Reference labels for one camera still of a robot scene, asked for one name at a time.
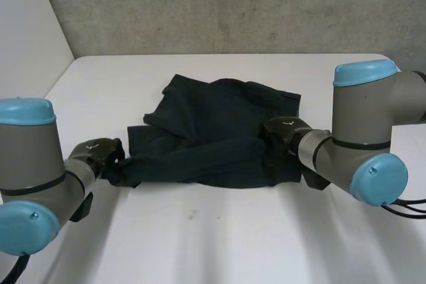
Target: black cloth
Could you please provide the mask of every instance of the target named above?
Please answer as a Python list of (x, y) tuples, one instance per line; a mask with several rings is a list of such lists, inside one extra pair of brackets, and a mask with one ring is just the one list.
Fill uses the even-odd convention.
[(276, 162), (258, 138), (260, 124), (297, 116), (301, 96), (255, 82), (205, 83), (176, 75), (163, 90), (150, 126), (128, 128), (130, 157), (105, 172), (114, 186), (198, 182), (258, 188), (299, 182), (298, 162)]

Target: white table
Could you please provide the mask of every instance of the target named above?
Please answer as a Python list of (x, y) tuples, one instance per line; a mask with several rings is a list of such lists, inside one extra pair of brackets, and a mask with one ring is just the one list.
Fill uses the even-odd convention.
[[(64, 156), (84, 140), (142, 124), (174, 74), (237, 78), (300, 93), (300, 116), (331, 128), (336, 65), (380, 55), (188, 55), (77, 59), (48, 95)], [(426, 126), (394, 129), (407, 164), (404, 198), (426, 198)], [(105, 181), (90, 216), (35, 255), (22, 283), (350, 284), (424, 283), (426, 221), (403, 219), (335, 186), (305, 183), (228, 190), (198, 184)], [(37, 266), (53, 262), (46, 273)]]

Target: gray concrete wall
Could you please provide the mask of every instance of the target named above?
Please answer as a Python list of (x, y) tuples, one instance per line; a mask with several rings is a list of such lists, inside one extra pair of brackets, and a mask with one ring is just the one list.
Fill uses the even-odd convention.
[(426, 0), (51, 0), (76, 57), (381, 53), (426, 70)]

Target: white wall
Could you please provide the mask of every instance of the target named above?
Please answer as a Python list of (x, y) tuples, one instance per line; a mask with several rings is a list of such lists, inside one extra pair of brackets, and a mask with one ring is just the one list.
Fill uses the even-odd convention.
[(49, 0), (0, 0), (0, 98), (45, 96), (73, 60)]

